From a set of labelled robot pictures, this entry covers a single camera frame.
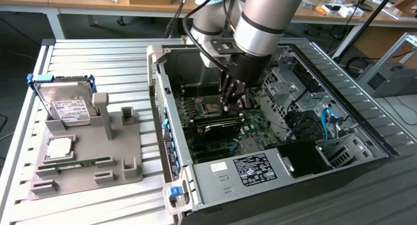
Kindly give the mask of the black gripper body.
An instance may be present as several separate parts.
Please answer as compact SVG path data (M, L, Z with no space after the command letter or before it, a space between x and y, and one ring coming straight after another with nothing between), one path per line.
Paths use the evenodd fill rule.
M253 85L258 81L270 60L272 54L261 57L249 53L232 54L229 74L234 79Z

